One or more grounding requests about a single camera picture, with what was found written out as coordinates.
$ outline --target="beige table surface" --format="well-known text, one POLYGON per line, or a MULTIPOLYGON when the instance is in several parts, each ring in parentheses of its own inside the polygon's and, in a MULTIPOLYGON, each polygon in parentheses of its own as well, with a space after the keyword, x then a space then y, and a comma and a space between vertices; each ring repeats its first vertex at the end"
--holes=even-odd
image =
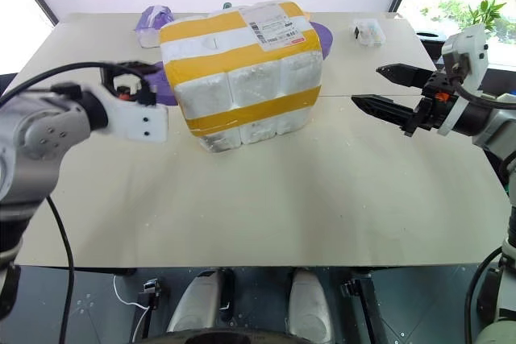
MULTIPOLYGON (((335 23, 352 17, 345 16, 335 15, 335 23)), ((158 61, 159 52, 128 39, 134 21, 134 15, 74 15, 57 26, 14 85, 76 60, 158 61), (104 32, 92 34, 100 25, 104 32)), ((408 46, 413 58, 420 55, 416 44, 399 46, 397 58, 408 46)), ((370 76, 364 69, 389 58, 361 55, 360 68, 342 55, 342 74, 330 78, 356 80, 342 84, 353 93, 380 93, 360 80, 370 76)), ((94 83, 98 74, 84 70, 60 79, 94 83)), ((198 145, 175 107, 165 144, 92 134, 64 158, 52 194, 76 265, 469 263, 499 246, 510 204, 482 151, 457 134, 417 131, 409 139, 363 114, 349 97, 324 97, 339 90, 336 82, 325 86, 302 130, 220 154, 198 145)), ((395 99, 410 106, 419 100, 395 99)), ((66 263, 45 204, 24 235, 18 262, 66 263)))

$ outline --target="purple object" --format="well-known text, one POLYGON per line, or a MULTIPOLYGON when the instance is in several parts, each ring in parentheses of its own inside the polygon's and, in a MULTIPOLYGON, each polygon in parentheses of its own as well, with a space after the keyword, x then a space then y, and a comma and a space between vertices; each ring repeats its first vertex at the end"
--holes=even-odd
POLYGON ((315 32, 317 32, 319 41, 321 42, 322 58, 325 60, 328 54, 330 54, 333 35, 328 27, 323 26, 321 23, 310 22, 310 24, 315 29, 315 32))
POLYGON ((160 30, 165 24, 174 20, 172 11, 166 6, 149 6, 142 12, 135 30, 153 28, 160 30))
POLYGON ((157 62, 154 66, 161 68, 161 70, 158 73, 145 76, 145 79, 149 81, 151 85, 156 87, 156 102, 158 104, 168 106, 177 105, 176 98, 174 97, 172 88, 167 80, 167 76, 164 74, 163 62, 157 62))

